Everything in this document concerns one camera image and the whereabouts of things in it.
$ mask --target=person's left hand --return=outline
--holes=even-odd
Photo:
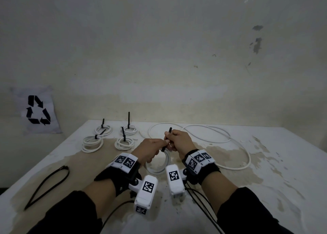
[[[155,155],[158,155],[159,149],[169,144],[169,140],[162,139],[144,139],[132,154],[136,156],[137,161],[143,166],[145,162],[150,163]]]

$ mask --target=black zip tie loop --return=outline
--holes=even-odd
[[[124,136],[124,141],[126,141],[126,136],[125,136],[125,132],[124,132],[124,127],[122,126],[122,132],[123,132],[123,136]]]
[[[106,130],[107,130],[107,129],[104,129],[104,130],[102,131],[102,133],[100,133],[100,134],[96,134],[96,136],[95,136],[94,138],[97,139],[97,136],[98,136],[98,135],[102,135]]]
[[[161,151],[162,151],[162,152],[164,152],[164,151],[165,151],[165,149],[166,149],[166,147],[167,147],[167,145],[166,145],[166,146],[164,146],[164,147],[161,149]]]
[[[42,187],[42,185],[45,183],[45,181],[47,179],[49,179],[51,176],[53,176],[55,173],[57,173],[60,170],[68,170],[67,175],[65,176],[65,178],[63,178],[60,182],[58,182],[56,185],[54,185],[53,187],[51,187],[49,190],[47,190],[45,193],[43,193],[40,197],[38,197],[36,200],[32,201],[33,198],[35,197],[36,193],[39,191],[39,189]],[[62,166],[59,169],[57,169],[55,172],[52,172],[51,174],[49,174],[42,182],[41,184],[38,186],[38,188],[35,190],[34,194],[32,195],[32,197],[30,198],[30,200],[28,201],[26,207],[24,208],[24,211],[29,208],[31,205],[33,205],[35,202],[37,202],[39,199],[41,199],[43,196],[45,196],[47,193],[49,193],[51,190],[53,190],[56,186],[60,185],[64,180],[66,180],[66,178],[69,175],[69,168],[68,166]]]
[[[129,112],[128,112],[128,125],[127,128],[129,129]]]

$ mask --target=worn table surface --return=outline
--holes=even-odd
[[[45,166],[79,152],[82,139],[93,134],[94,129],[100,124],[99,120],[87,121],[0,196],[1,233],[9,233],[12,229],[16,212],[11,206],[10,199],[19,189]],[[106,138],[117,138],[121,137],[120,127],[127,123],[106,121],[105,124],[113,127],[113,132]],[[145,137],[148,137],[147,130],[153,124],[155,123],[132,123]],[[163,138],[163,132],[170,126],[180,129],[169,124],[157,125],[153,128],[151,135],[154,138]],[[251,153],[250,168],[241,171],[222,170],[223,174],[237,186],[247,186],[254,191],[272,215],[280,221],[280,224],[294,233],[325,233],[327,229],[327,199],[325,197],[327,154],[325,152],[284,128],[215,126],[227,130],[231,137]],[[206,139],[225,139],[222,135],[203,127],[193,126],[188,130]],[[138,139],[135,141],[135,146],[143,140],[140,133],[133,137]],[[217,146],[226,153],[230,151],[229,159],[224,161],[227,166],[240,166],[247,163],[244,154],[239,158],[237,154],[232,154],[232,151],[238,149],[232,142],[214,144],[193,136],[192,140],[211,152],[214,152]],[[162,159],[161,154],[154,159],[153,163],[160,163]],[[181,205],[173,206],[167,182],[161,178],[159,178],[156,193],[161,195],[161,200],[156,202],[156,206],[152,206],[159,209],[155,219],[147,220],[130,212],[122,221],[115,219],[113,215],[114,221],[106,225],[103,233],[108,233],[110,230],[114,230],[115,233],[134,233],[135,230],[138,233],[199,233],[199,231],[215,233],[212,224],[192,202],[189,195]]]

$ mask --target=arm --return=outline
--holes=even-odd
[[[178,151],[183,159],[195,150],[186,132],[165,132],[170,140],[169,150]],[[217,223],[226,234],[230,233],[289,233],[278,224],[258,197],[248,188],[238,188],[218,171],[208,174],[202,181],[202,190],[217,214]]]
[[[168,142],[145,139],[132,154],[143,166],[145,162],[151,162],[159,149]],[[100,233],[101,217],[115,198],[116,189],[111,179],[94,181],[82,191],[73,191],[51,207],[28,233]]]

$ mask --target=poster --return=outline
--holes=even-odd
[[[11,91],[27,132],[62,133],[54,111],[51,86],[12,87]]]

